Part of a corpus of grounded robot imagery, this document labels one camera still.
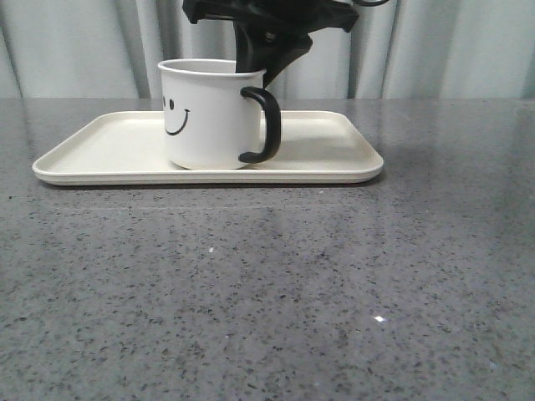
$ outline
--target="white tray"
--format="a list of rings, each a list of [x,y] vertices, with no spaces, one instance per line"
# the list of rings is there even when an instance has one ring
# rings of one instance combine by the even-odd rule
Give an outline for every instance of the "white tray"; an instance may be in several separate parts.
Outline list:
[[[283,111],[277,155],[240,170],[184,170],[167,160],[163,132],[160,111],[105,114],[36,160],[33,171],[55,185],[352,183],[372,179],[384,164],[345,116],[327,111]]]

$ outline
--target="white mug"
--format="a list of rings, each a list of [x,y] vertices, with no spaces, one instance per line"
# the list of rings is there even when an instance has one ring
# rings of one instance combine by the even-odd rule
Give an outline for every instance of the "white mug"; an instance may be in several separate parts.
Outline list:
[[[207,58],[166,60],[158,68],[166,151],[173,163],[190,170],[230,170],[275,156],[281,112],[262,88],[265,70],[236,73],[236,62]]]

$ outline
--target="black mug handle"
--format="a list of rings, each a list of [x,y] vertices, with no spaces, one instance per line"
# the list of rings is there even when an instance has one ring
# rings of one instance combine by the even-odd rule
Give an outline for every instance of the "black mug handle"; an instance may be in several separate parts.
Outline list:
[[[245,98],[256,100],[264,110],[266,117],[266,143],[260,153],[242,153],[238,159],[242,163],[262,163],[271,159],[281,145],[281,109],[277,100],[266,89],[247,86],[240,92]]]

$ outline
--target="speckled surface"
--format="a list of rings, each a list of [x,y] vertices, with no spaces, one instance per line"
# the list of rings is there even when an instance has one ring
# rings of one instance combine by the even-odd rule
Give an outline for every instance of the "speckled surface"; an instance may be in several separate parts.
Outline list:
[[[535,399],[535,101],[283,104],[348,115],[367,185],[33,176],[159,106],[0,100],[0,399]]]

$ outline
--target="curtain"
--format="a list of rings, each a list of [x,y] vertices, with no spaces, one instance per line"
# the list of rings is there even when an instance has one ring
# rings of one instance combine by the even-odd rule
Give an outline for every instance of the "curtain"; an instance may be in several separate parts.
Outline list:
[[[181,0],[0,0],[0,97],[159,98],[165,58],[234,58],[232,24]],[[531,98],[533,0],[390,0],[312,34],[282,99]]]

